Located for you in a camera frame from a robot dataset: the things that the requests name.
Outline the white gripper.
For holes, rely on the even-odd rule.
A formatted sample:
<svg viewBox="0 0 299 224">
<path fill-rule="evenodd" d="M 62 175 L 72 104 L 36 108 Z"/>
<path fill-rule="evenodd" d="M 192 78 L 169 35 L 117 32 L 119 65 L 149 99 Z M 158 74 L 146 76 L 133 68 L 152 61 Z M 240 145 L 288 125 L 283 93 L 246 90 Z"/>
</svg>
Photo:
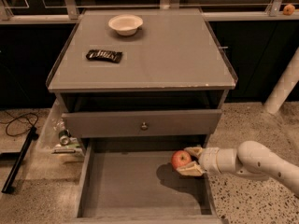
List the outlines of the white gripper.
<svg viewBox="0 0 299 224">
<path fill-rule="evenodd" d="M 177 172 L 185 176 L 219 175 L 221 172 L 217 164 L 219 149 L 217 147 L 186 147 L 185 151 L 191 156 L 199 159 L 199 163 L 192 161 L 177 168 Z"/>
</svg>

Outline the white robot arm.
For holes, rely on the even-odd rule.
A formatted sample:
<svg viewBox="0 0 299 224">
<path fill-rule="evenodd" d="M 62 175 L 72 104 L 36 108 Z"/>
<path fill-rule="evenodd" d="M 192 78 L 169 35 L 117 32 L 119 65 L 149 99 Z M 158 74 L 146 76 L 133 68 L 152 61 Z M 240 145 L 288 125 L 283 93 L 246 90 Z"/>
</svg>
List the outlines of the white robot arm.
<svg viewBox="0 0 299 224">
<path fill-rule="evenodd" d="M 255 141 L 238 148 L 186 147 L 173 154 L 171 163 L 186 176 L 232 174 L 259 181 L 272 177 L 299 196 L 299 167 Z"/>
</svg>

